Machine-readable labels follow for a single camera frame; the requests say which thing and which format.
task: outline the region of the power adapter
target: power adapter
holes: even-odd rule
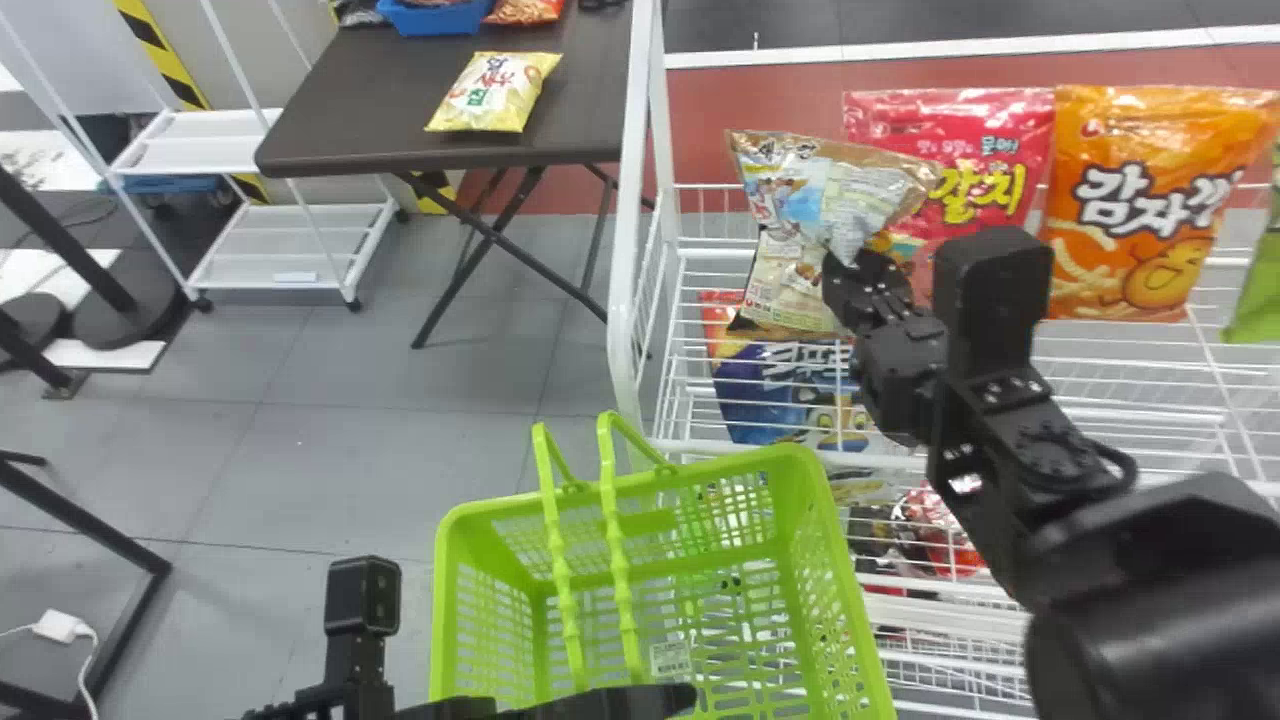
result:
[[[82,625],[84,625],[84,621],[79,618],[49,609],[31,632],[56,643],[72,644],[76,642],[77,630]]]

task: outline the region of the yellow snack bag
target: yellow snack bag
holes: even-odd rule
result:
[[[1226,201],[1277,120],[1280,94],[1262,90],[1057,88],[1050,315],[1185,316]]]
[[[557,53],[476,53],[435,110],[426,132],[524,132]]]

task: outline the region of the green shopping basket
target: green shopping basket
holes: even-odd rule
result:
[[[653,468],[620,477],[614,433]],[[812,451],[672,465],[605,413],[599,483],[584,483],[543,424],[532,434],[539,492],[440,523],[433,700],[527,707],[685,682],[695,717],[896,716]]]

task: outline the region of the blue container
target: blue container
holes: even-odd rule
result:
[[[471,0],[439,8],[406,5],[399,0],[378,0],[378,12],[404,37],[475,35],[480,29],[480,22],[492,9],[493,0]]]

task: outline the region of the dark folding table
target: dark folding table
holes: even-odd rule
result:
[[[481,236],[413,338],[415,348],[422,347],[494,245],[604,320],[604,309],[586,288],[617,187],[598,164],[622,155],[630,28],[630,5],[582,10],[571,0],[558,23],[486,26],[476,36],[403,38],[392,28],[339,31],[259,146],[257,167],[280,178],[394,173],[419,197],[436,202]],[[563,58],[548,76],[524,133],[424,132],[479,50],[552,51]],[[584,165],[604,186],[586,273],[577,284],[503,234],[550,165]],[[495,173],[471,208],[440,192],[443,170],[475,168]],[[480,206],[509,169],[522,170],[522,177],[490,225],[480,218]],[[645,205],[653,206],[648,200]]]

